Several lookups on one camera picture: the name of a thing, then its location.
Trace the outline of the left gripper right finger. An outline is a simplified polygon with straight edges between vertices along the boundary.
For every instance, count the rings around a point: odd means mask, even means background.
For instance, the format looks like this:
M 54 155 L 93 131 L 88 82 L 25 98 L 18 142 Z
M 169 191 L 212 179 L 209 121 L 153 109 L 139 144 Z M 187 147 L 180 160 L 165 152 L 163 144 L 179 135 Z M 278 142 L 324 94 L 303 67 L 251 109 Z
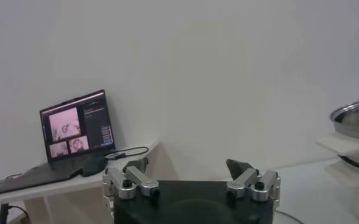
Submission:
M 280 201 L 280 176 L 267 170 L 261 173 L 249 163 L 227 159 L 226 165 L 232 177 L 227 182 L 227 194 L 239 199 L 248 195 L 253 201 Z

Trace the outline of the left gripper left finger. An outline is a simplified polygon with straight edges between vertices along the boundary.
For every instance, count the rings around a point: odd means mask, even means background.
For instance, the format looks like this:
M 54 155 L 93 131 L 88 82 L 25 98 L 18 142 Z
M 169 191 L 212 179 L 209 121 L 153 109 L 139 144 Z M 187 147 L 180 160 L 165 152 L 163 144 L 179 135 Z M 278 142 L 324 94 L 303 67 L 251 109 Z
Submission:
M 136 164 L 145 165 L 146 160 L 131 161 L 124 171 L 108 167 L 102 174 L 102 196 L 105 207 L 114 210 L 115 197 L 120 200 L 132 200 L 137 192 L 155 200 L 160 196 L 160 185 L 157 180 L 148 177 Z

